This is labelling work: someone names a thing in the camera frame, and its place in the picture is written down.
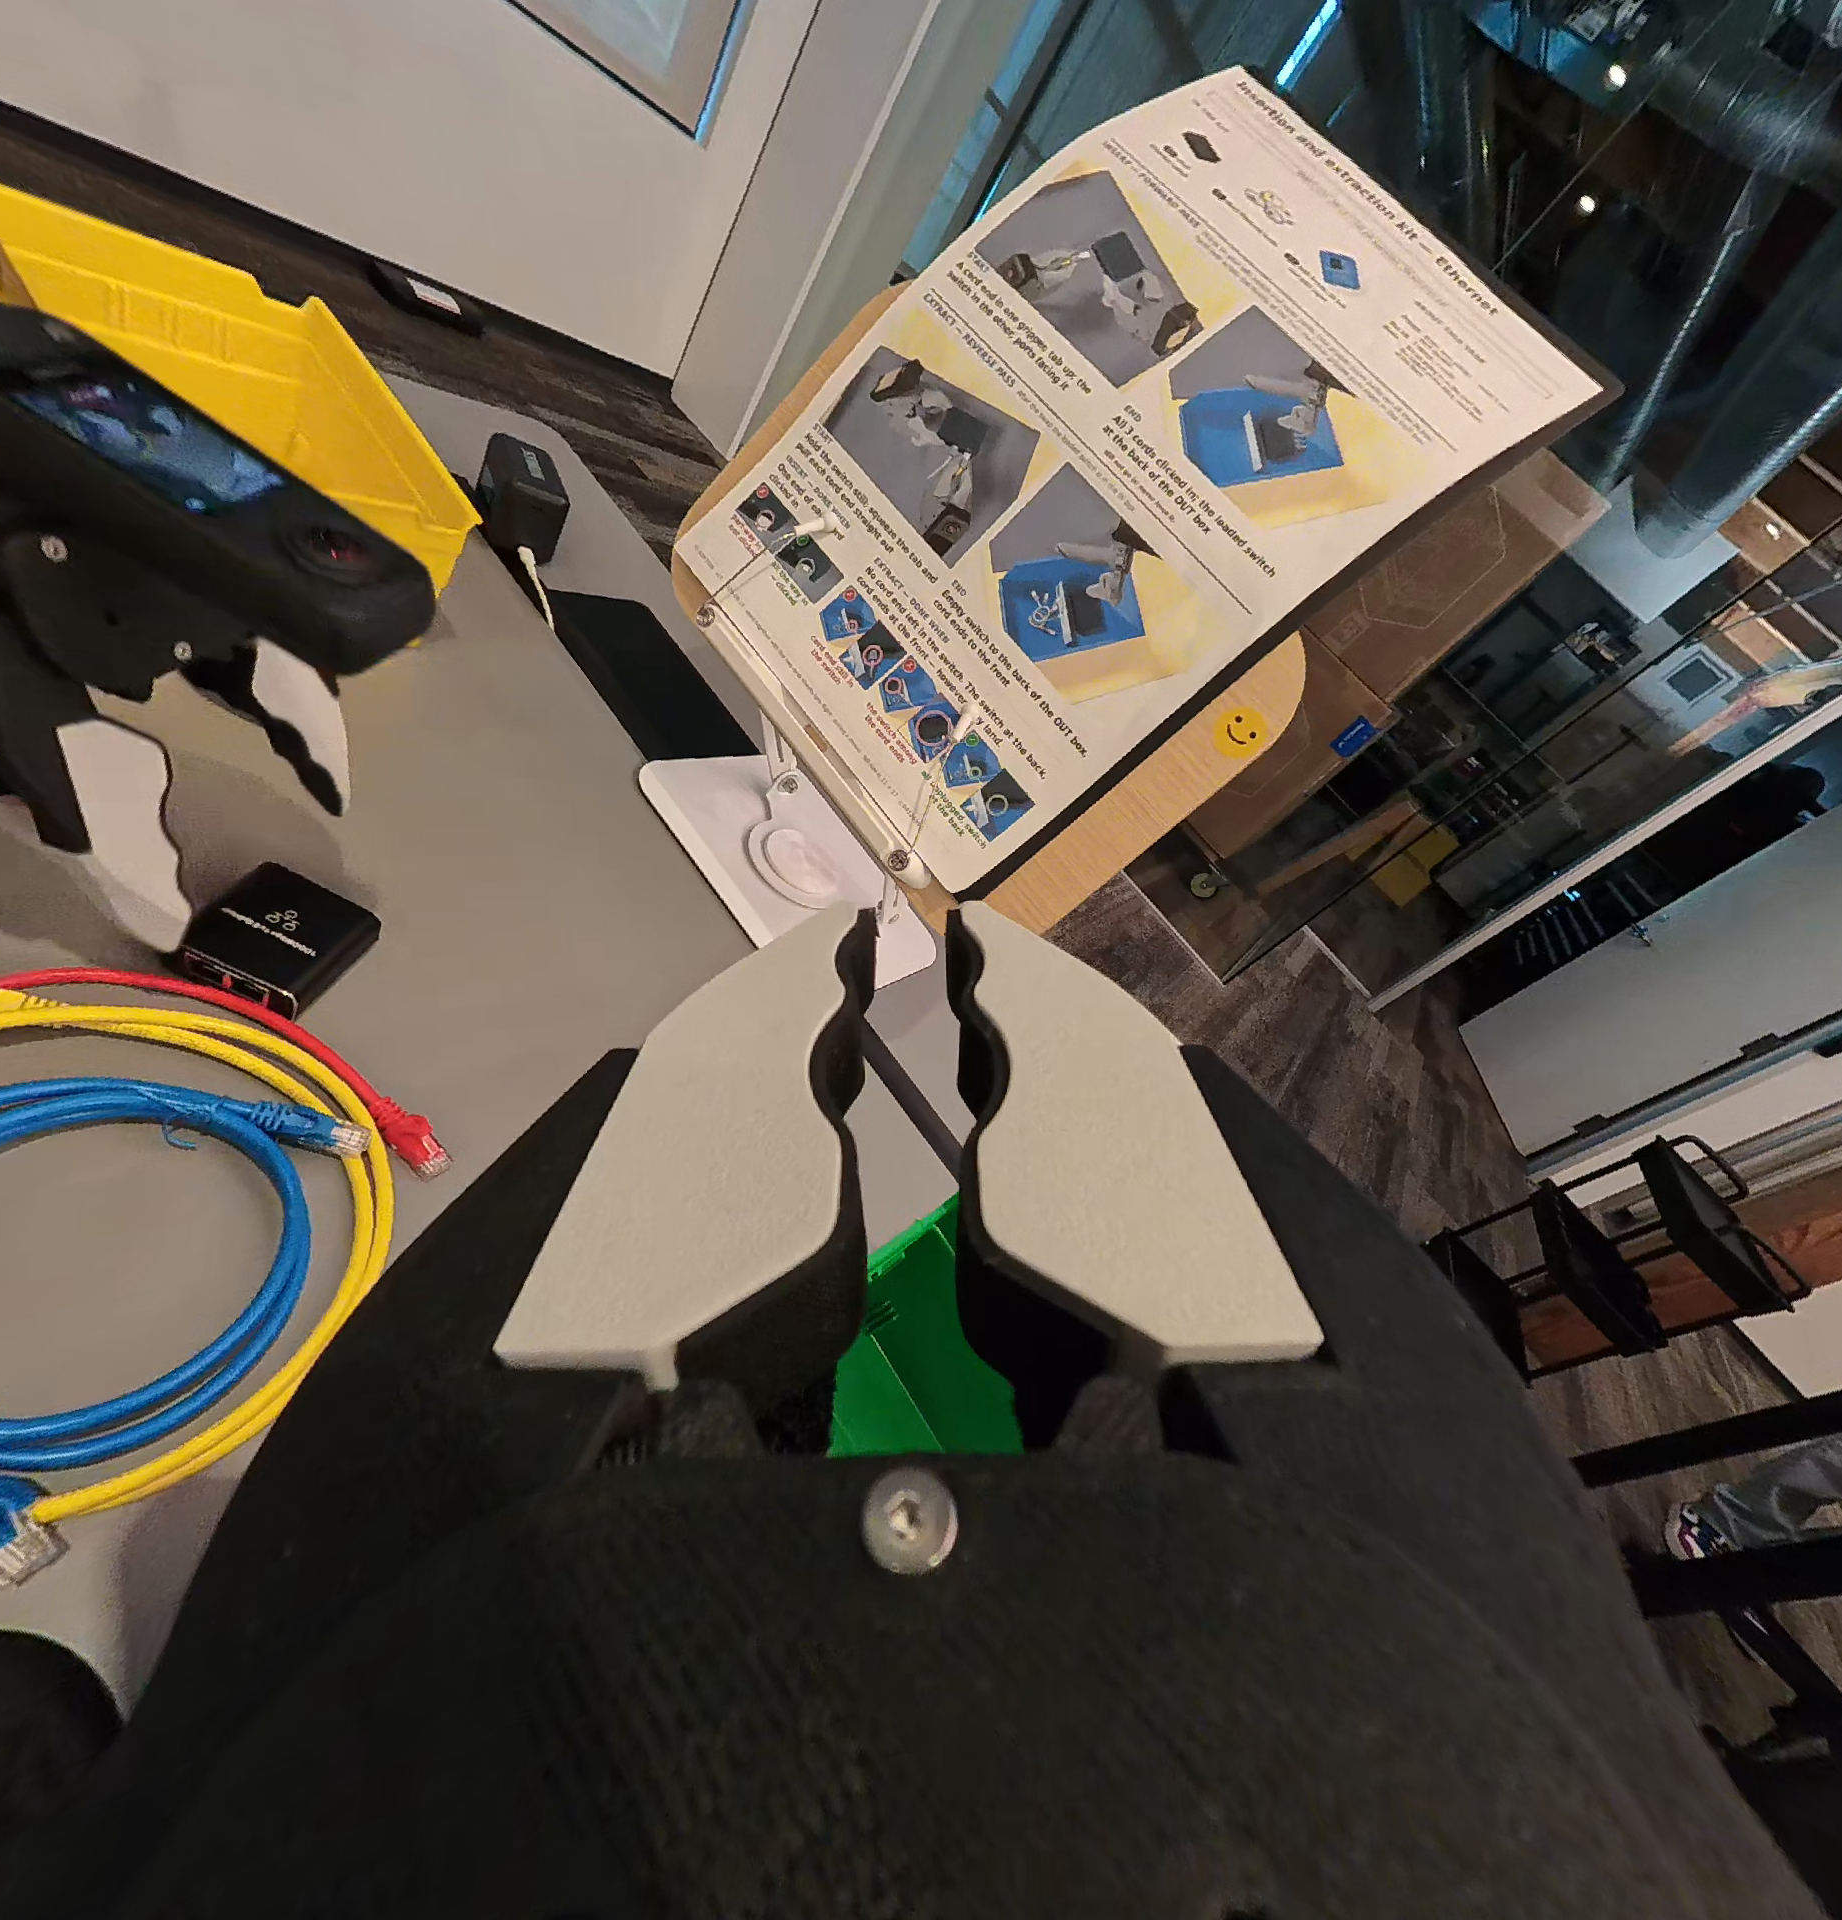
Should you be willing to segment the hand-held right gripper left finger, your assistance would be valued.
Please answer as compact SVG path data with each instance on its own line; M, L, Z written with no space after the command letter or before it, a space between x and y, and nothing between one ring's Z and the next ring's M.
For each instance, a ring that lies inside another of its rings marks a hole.
M860 1332L847 1125L877 921L835 904L648 1034L494 1340L511 1369L795 1394Z

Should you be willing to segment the black power adapter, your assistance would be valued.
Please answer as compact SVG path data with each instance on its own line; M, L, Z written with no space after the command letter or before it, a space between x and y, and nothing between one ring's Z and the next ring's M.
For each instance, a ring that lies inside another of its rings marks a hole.
M548 565L569 515L569 496L553 456L498 430L487 435L475 472L474 500L482 538L503 557L528 555Z

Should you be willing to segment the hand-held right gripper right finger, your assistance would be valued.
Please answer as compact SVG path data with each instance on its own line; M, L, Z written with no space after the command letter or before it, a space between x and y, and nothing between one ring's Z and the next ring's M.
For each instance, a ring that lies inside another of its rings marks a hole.
M968 901L949 925L973 1130L961 1219L1121 1374L1302 1362L1321 1328L1173 1034L1070 952Z

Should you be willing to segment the yellow plastic bin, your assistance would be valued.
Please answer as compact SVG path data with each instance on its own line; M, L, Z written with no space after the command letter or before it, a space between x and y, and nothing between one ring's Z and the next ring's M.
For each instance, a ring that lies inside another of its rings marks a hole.
M480 515L322 300L0 183L0 291L4 270L449 585Z

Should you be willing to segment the white document stand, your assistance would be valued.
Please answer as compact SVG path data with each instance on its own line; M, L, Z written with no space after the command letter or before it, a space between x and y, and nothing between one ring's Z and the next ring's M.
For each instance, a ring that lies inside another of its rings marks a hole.
M880 988L932 969L924 904L942 892L920 844L939 793L937 763L897 765L893 798L869 793L688 563L675 563L673 592L756 699L764 743L652 757L638 772L645 801L756 948L847 906L874 916Z

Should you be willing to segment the black flat pad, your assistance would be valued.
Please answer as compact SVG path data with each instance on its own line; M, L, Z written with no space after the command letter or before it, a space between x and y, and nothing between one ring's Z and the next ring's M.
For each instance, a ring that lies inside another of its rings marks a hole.
M758 755L658 615L631 597L549 587L560 646L645 759Z

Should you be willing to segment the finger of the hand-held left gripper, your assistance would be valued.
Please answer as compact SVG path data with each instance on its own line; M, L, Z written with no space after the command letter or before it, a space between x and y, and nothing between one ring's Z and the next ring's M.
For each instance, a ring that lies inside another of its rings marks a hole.
M245 658L243 712L326 814L353 796L349 733L336 683L274 640Z
M189 900L166 828L171 768L147 733L114 719L56 729L88 850L77 863L118 928L150 952L179 948Z

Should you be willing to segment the black ethernet switch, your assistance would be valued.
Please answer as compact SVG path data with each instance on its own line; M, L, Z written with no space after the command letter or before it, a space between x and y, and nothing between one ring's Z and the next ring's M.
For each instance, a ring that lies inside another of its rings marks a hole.
M182 978L302 1020L379 935L371 909L263 862L194 911L166 961Z

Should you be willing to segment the wooden board with smiley sticker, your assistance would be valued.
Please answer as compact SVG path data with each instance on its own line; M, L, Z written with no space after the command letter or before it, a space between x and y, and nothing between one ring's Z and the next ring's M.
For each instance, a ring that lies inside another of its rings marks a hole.
M791 421L841 368L846 355L911 290L913 281L902 281L875 291L849 317L764 423L719 467L716 480L698 493L679 522L682 536L693 533L718 510L733 504L736 493L773 458L775 443L787 435ZM869 876L891 884L897 900L905 901L920 921L943 931L955 896L935 877L924 877L920 853L910 850L902 829L846 787L833 747L810 719L790 707L780 678L738 640L730 613L699 582L679 548L671 552L670 577L682 609L695 621L698 637L710 644L759 707L768 750L783 763L783 772L819 793L841 841L865 856ZM1297 716L1305 683L1303 636L1277 637L1220 691L1206 690L1200 705L1189 707L1159 743L1144 747L1135 763L1102 796L1087 799L1075 817L1044 831L1017 870L990 884L986 901L1032 934L1050 931L1231 784L1241 768L1267 753Z

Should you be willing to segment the instruction sheet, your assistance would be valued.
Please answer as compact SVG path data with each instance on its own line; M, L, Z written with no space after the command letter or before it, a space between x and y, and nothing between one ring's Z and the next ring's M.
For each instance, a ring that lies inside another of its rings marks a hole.
M871 894L988 894L1614 377L1230 66L1044 161L673 544Z

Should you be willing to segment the green plastic bin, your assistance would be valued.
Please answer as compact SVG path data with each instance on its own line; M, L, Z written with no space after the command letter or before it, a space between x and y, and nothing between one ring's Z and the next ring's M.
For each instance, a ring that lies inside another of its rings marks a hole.
M1017 1455L1010 1384L970 1343L957 1310L957 1197L865 1262L860 1333L838 1359L827 1455Z

